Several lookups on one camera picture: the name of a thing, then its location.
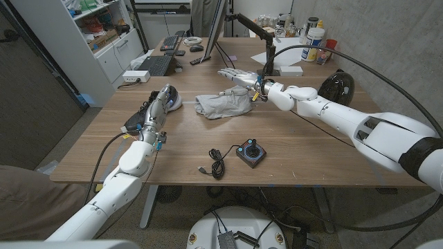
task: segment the power strip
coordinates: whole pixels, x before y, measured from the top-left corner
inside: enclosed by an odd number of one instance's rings
[[[123,73],[123,79],[126,83],[136,82],[137,79],[140,79],[140,82],[147,82],[151,77],[149,71],[131,71],[128,70]]]

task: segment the desk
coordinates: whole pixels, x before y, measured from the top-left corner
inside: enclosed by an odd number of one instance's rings
[[[237,56],[238,60],[234,62],[237,68],[245,71],[262,68],[251,56],[264,51],[264,41],[258,38],[219,38],[219,44],[229,55]],[[160,52],[159,48],[160,44],[152,55],[162,55],[163,52]],[[160,150],[151,176],[147,180],[150,185],[316,188],[425,186],[406,173],[396,174],[370,165],[356,149],[328,136],[291,112],[280,111],[270,102],[254,102],[253,110],[242,116],[205,119],[195,112],[195,96],[217,94],[233,87],[234,84],[217,74],[219,69],[225,67],[217,50],[212,52],[209,61],[191,66],[189,61],[201,57],[204,52],[191,53],[184,45],[179,49],[186,50],[185,56],[177,57],[177,61],[183,66],[183,72],[167,77],[151,77],[147,83],[117,91],[51,174],[53,181],[89,182],[97,158],[106,143],[120,133],[120,127],[138,111],[144,101],[147,101],[151,91],[159,91],[169,83],[177,88],[183,99],[183,106],[168,114],[162,129],[168,133],[168,141]],[[333,61],[324,66],[313,62],[298,62],[296,65],[302,67],[302,77],[273,79],[286,86],[292,84],[318,88],[326,77],[338,68]],[[379,111],[358,84],[351,107],[364,112]],[[311,121],[340,139],[350,142],[344,135],[320,120]],[[226,171],[220,181],[197,170],[197,166],[205,166],[207,171],[210,169],[213,163],[208,155],[210,149],[219,149],[224,154],[231,145],[240,145],[249,138],[257,139],[257,143],[267,151],[266,158],[254,169],[240,160],[232,150],[224,160]],[[119,147],[119,141],[121,140],[110,145],[104,154],[96,182],[102,177]]]

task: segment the joystick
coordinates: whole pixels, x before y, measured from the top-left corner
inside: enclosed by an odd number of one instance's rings
[[[236,154],[249,167],[254,168],[266,156],[266,151],[257,144],[257,140],[248,139],[236,150]]]

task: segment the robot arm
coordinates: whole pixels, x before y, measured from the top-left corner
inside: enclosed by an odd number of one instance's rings
[[[116,210],[137,196],[142,187],[141,177],[150,175],[152,171],[152,164],[146,159],[154,153],[155,143],[161,142],[165,137],[159,131],[163,128],[166,114],[172,106],[169,96],[170,85],[167,84],[146,111],[140,140],[134,141],[120,157],[118,166],[106,177],[103,189],[47,241],[92,239]]]
[[[443,194],[443,139],[425,124],[397,113],[362,113],[317,95],[311,87],[284,90],[277,82],[259,83],[252,72],[225,68],[218,73],[267,96],[282,111],[296,105],[299,115],[322,120],[348,136],[368,160],[397,173],[407,171]]]

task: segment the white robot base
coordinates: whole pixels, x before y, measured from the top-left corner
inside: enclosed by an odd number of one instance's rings
[[[221,221],[223,221],[228,231],[234,234],[242,232],[248,236],[257,239],[263,229],[271,221],[266,215],[248,207],[231,206],[222,207],[215,210]],[[220,230],[225,233],[223,224],[219,221]],[[209,213],[194,224],[189,232],[187,249],[220,248],[217,236],[219,228],[217,218],[213,213]],[[251,249],[253,246],[241,239],[235,240],[237,249]],[[260,237],[258,241],[260,248],[285,249],[283,233],[277,224],[272,223]]]

